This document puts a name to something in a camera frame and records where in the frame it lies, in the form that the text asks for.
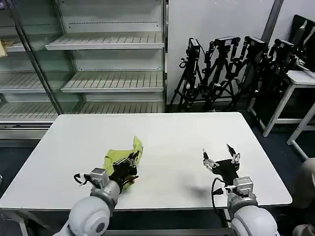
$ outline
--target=black cable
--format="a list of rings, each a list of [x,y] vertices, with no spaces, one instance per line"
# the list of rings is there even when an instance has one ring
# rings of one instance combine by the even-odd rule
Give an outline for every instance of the black cable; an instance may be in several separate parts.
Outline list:
[[[229,222],[231,223],[231,220],[228,220],[228,219],[224,219],[218,212],[217,208],[216,208],[216,205],[215,205],[215,199],[214,199],[214,188],[215,188],[215,184],[216,184],[216,181],[219,180],[220,182],[222,183],[225,183],[223,180],[219,179],[219,178],[215,178],[215,180],[213,181],[212,183],[212,186],[211,186],[211,201],[212,201],[212,206],[213,206],[213,209],[215,210],[216,214],[218,215],[218,217],[220,218],[222,224],[224,225],[225,222]]]
[[[203,55],[206,55],[205,50],[203,50],[203,47],[201,46],[201,44],[198,42],[198,40],[196,39],[196,42],[198,43],[198,45],[201,47],[201,50],[203,51]]]

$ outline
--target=table leg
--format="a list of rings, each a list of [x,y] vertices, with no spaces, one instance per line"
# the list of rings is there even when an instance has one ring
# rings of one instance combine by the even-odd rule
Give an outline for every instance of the table leg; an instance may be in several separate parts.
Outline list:
[[[303,118],[303,120],[301,121],[299,126],[296,128],[296,130],[293,132],[291,137],[288,139],[286,144],[292,145],[292,141],[295,141],[297,137],[299,137],[299,135],[302,133],[302,131],[305,130],[305,127],[308,125],[308,123],[311,121],[314,115],[315,115],[315,103],[313,104],[309,112],[306,114],[306,116]]]
[[[26,219],[30,219],[34,222],[36,222],[37,224],[41,225],[42,227],[44,227],[45,229],[49,230],[49,231],[53,231],[53,229],[47,225],[45,222],[43,222],[42,220],[38,219],[37,216],[35,216],[34,214],[32,214],[31,212],[29,212],[28,210],[21,210],[19,211],[22,215],[25,216]]]
[[[22,218],[21,216],[17,215],[13,211],[6,211],[5,215],[7,217],[9,217],[10,219],[12,219],[12,220],[16,221],[17,223],[19,223],[22,236],[29,236],[28,229],[26,228],[25,219],[24,218]]]
[[[286,106],[289,98],[291,97],[294,89],[295,89],[296,85],[291,84],[287,90],[285,91],[285,94],[283,96],[283,98],[281,99],[279,105],[277,106],[274,114],[272,115],[268,125],[266,126],[266,128],[264,129],[264,132],[262,134],[262,136],[267,137],[271,131],[271,129],[274,127],[275,123],[277,122],[277,119],[279,118],[281,112],[283,111],[284,107]]]

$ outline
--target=metal shelf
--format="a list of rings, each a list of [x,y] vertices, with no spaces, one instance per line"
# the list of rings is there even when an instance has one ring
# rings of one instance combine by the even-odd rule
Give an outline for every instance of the metal shelf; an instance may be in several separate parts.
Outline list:
[[[45,45],[51,41],[52,36],[51,35],[30,35],[30,43],[35,51],[39,51],[42,49],[45,49]],[[16,38],[10,38],[8,41],[12,41],[12,45],[6,46],[5,51],[8,53],[14,53],[14,52],[25,52],[25,48],[23,47],[22,42],[18,37]]]
[[[52,89],[60,89],[68,72],[47,72]],[[0,73],[0,93],[44,93],[35,72],[3,72]]]
[[[0,121],[54,121],[57,116],[50,102],[9,102],[0,106]]]
[[[79,114],[162,113],[163,102],[86,102]]]
[[[63,92],[163,92],[162,71],[77,72]]]
[[[47,50],[160,49],[162,32],[67,33],[46,45]]]

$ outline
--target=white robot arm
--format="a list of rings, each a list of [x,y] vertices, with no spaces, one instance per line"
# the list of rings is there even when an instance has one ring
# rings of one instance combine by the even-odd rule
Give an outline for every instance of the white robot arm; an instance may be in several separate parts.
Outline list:
[[[135,160],[138,152],[114,163],[114,172],[107,175],[104,169],[95,168],[88,175],[76,174],[80,184],[92,183],[90,196],[79,200],[70,211],[63,228],[54,236],[101,236],[106,231],[123,186],[138,176]]]
[[[252,193],[253,182],[249,177],[238,177],[240,154],[227,145],[232,159],[215,162],[203,151],[204,166],[216,175],[221,175],[225,183],[227,206],[231,227],[236,236],[279,236],[274,217],[258,207],[256,196]]]

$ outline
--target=yellow cloth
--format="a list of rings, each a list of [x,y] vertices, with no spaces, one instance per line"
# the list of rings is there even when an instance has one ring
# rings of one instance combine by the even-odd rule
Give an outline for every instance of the yellow cloth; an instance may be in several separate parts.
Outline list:
[[[103,168],[107,171],[107,174],[110,176],[114,172],[113,163],[117,162],[123,158],[128,157],[131,153],[139,152],[136,165],[138,166],[142,152],[143,146],[142,142],[136,137],[133,137],[133,149],[132,150],[109,150],[105,156],[105,163]],[[131,184],[126,184],[124,189],[128,188]]]
[[[5,51],[4,45],[5,45],[4,41],[0,40],[0,58],[8,56],[8,54]]]

